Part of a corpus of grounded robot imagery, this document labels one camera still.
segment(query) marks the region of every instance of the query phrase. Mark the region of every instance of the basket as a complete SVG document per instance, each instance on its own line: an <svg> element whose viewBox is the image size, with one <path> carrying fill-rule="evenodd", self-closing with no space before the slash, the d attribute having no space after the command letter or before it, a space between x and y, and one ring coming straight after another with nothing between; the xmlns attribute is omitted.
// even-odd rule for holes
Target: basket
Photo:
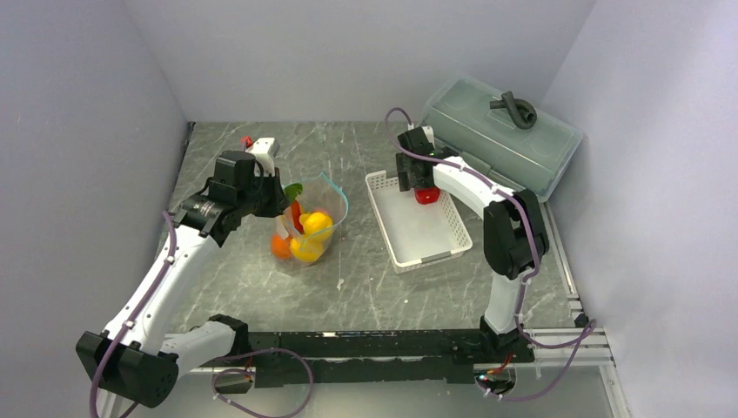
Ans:
<svg viewBox="0 0 738 418"><path fill-rule="evenodd" d="M374 215L392 258L395 273L455 259L472 247L472 239L447 192L420 205L413 192L401 192L386 171L366 175Z"/></svg>

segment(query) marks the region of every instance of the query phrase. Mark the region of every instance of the black hose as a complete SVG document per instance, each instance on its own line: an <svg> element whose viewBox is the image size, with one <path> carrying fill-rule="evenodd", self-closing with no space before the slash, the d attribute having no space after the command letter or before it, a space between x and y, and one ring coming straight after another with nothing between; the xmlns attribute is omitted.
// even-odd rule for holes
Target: black hose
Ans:
<svg viewBox="0 0 738 418"><path fill-rule="evenodd" d="M502 93L502 100L489 102L490 109L507 109L507 113L515 126L520 129L530 129L538 120L538 114L533 105L521 98L513 97L512 91Z"/></svg>

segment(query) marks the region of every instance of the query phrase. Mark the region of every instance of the yellow lemon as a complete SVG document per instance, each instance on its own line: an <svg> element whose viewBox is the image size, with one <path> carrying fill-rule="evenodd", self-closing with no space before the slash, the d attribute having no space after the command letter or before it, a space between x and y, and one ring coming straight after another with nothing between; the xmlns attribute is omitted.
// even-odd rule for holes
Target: yellow lemon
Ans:
<svg viewBox="0 0 738 418"><path fill-rule="evenodd" d="M305 231L305 236L310 237L310 240L316 242L323 242L331 238L331 234L333 233L332 229L323 231L333 226L333 219L322 212L313 212L305 217L305 220L300 216L300 224L302 224L302 228Z"/></svg>
<svg viewBox="0 0 738 418"><path fill-rule="evenodd" d="M323 245L312 239L293 238L290 240L290 251L296 259L305 263L312 263L323 255Z"/></svg>

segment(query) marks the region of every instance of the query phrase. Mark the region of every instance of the wall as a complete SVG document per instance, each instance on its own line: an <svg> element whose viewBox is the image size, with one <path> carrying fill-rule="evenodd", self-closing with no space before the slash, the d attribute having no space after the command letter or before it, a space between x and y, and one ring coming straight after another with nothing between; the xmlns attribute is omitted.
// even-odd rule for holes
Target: wall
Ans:
<svg viewBox="0 0 738 418"><path fill-rule="evenodd" d="M114 0L0 3L0 415L85 416L74 352L143 277L186 122Z"/></svg>
<svg viewBox="0 0 738 418"><path fill-rule="evenodd" d="M738 4L599 1L544 100L553 209L635 417L735 416Z"/></svg>
<svg viewBox="0 0 738 418"><path fill-rule="evenodd" d="M594 0L126 0L187 118L420 118L464 71L539 103Z"/></svg>

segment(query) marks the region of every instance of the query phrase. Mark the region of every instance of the gray marble tabletop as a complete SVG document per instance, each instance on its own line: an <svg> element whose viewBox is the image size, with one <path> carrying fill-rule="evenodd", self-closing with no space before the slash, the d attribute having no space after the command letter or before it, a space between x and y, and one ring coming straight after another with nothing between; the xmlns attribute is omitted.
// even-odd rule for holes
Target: gray marble tabletop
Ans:
<svg viewBox="0 0 738 418"><path fill-rule="evenodd" d="M403 124L393 124L400 132ZM182 333L214 314L243 320L254 331L470 328L479 325L491 286L482 252L482 221L458 201L473 240L463 256L395 274L374 217L365 175L392 170L395 149L379 123L195 124L171 209L199 190L216 157L239 140L274 137L284 185L324 172L350 203L346 220L319 262L284 266L270 252L272 219L247 218L184 297L170 325ZM567 290L552 252L527 293L529 327L572 327Z"/></svg>

